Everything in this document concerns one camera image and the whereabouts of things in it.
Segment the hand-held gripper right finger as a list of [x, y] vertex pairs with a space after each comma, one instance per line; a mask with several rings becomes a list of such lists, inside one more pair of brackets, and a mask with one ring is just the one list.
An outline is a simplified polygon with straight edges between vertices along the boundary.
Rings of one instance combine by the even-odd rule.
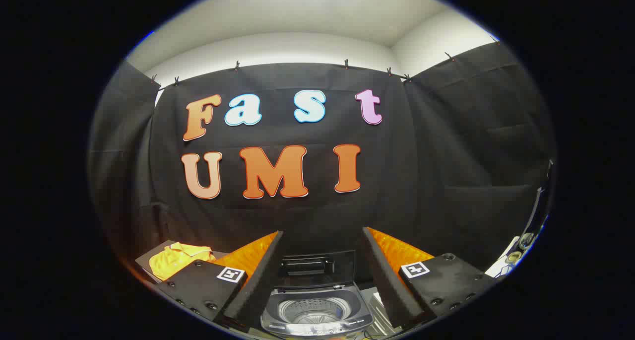
[[394, 327], [447, 317], [485, 295], [497, 280], [452, 253], [431, 256], [385, 232], [364, 227], [371, 274]]

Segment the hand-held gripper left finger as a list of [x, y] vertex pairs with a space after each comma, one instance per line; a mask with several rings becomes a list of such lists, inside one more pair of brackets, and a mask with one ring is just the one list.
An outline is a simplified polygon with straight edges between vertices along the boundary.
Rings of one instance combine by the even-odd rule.
[[194, 260], [156, 289], [205, 322], [255, 327], [274, 288], [283, 249], [284, 232], [276, 231], [214, 263]]

